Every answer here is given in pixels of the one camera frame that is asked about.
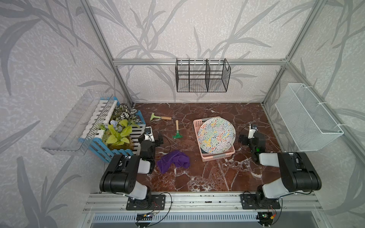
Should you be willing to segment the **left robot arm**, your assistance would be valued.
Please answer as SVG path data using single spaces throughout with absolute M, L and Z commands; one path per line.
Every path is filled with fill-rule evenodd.
M 163 144 L 163 136 L 153 142 L 143 140 L 139 155 L 115 155 L 104 172 L 99 188 L 101 192 L 123 194 L 133 200 L 150 200 L 149 187 L 137 181 L 138 174 L 151 174 L 155 168 L 156 147 Z

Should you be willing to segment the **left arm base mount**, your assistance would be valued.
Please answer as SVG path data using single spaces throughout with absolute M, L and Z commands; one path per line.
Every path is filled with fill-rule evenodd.
M 127 211 L 163 211 L 165 208 L 166 195 L 152 194 L 144 200 L 129 198 L 126 205 Z

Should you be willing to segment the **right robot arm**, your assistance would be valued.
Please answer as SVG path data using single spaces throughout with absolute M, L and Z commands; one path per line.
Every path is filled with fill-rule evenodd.
M 268 153 L 265 140 L 255 134 L 240 135 L 239 142 L 250 148 L 256 164 L 280 171 L 280 178 L 257 188 L 256 199 L 276 200 L 296 193 L 308 195 L 322 188 L 322 180 L 306 153 Z

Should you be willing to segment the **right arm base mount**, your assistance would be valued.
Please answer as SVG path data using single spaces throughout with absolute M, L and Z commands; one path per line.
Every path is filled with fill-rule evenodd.
M 243 210 L 266 210 L 281 209 L 278 199 L 267 199 L 257 197 L 256 194 L 243 193 L 240 195 L 240 202 Z

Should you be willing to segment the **colourful squiggle round plate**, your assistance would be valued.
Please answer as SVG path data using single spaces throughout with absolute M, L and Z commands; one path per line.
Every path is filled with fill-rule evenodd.
M 202 123 L 197 141 L 203 154 L 222 154 L 233 147 L 236 130 L 227 120 L 214 117 Z

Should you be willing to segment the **purple microfiber cloth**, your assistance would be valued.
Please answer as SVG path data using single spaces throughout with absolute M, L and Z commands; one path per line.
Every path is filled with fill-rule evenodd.
M 162 174 L 168 172 L 172 164 L 175 165 L 176 168 L 183 167 L 188 169 L 190 167 L 190 158 L 185 153 L 175 150 L 164 155 L 157 161 L 157 166 Z

